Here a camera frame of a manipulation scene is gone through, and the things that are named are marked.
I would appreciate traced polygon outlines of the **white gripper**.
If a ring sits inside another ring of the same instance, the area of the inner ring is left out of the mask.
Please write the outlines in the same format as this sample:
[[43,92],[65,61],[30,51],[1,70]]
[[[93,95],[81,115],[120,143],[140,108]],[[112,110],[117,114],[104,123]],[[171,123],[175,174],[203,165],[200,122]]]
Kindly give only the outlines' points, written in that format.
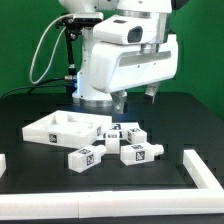
[[149,84],[145,99],[153,104],[159,89],[156,82],[176,73],[178,44],[176,36],[168,32],[165,15],[114,15],[94,27],[93,38],[97,43],[91,54],[90,84],[103,93],[113,92],[117,114],[126,111],[125,89]]

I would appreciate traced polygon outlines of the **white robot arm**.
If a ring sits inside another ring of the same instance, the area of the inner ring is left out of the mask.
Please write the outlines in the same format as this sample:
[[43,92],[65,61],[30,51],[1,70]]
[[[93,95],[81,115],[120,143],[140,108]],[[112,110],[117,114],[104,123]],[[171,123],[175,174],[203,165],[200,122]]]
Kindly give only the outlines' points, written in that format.
[[123,113],[128,89],[145,85],[153,97],[160,82],[175,76],[178,43],[170,16],[189,0],[58,1],[83,36],[75,99]]

